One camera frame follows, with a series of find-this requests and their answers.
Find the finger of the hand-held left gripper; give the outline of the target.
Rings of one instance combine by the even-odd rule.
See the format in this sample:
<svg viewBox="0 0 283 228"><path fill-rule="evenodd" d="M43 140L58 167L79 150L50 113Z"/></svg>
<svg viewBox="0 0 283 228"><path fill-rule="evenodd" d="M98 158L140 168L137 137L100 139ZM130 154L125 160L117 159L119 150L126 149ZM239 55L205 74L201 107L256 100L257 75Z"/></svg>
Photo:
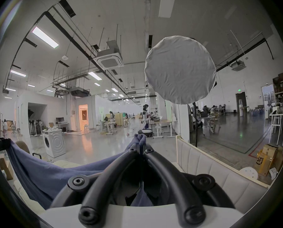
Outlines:
<svg viewBox="0 0 283 228"><path fill-rule="evenodd" d="M0 151L8 150L11 147L11 139L0 138Z"/></svg>

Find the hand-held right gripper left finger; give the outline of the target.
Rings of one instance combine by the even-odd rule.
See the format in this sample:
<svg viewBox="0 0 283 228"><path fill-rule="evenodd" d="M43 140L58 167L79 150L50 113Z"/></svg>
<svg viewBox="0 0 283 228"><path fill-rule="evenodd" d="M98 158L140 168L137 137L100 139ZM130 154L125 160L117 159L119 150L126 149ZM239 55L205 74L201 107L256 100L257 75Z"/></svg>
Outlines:
<svg viewBox="0 0 283 228"><path fill-rule="evenodd" d="M114 186L125 170L140 157L140 145L134 143L127 151L100 173L76 175L53 200L50 208L74 206L81 201L80 223L88 228L103 228Z"/></svg>

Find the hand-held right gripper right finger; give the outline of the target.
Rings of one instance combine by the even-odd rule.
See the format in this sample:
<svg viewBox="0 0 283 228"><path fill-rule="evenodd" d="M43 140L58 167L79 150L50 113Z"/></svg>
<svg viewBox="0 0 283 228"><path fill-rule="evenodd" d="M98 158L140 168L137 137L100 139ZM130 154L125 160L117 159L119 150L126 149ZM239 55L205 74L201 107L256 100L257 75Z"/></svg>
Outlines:
<svg viewBox="0 0 283 228"><path fill-rule="evenodd" d="M234 204L209 174L180 172L149 144L143 146L144 191L154 206L174 205L180 227L229 227Z"/></svg>

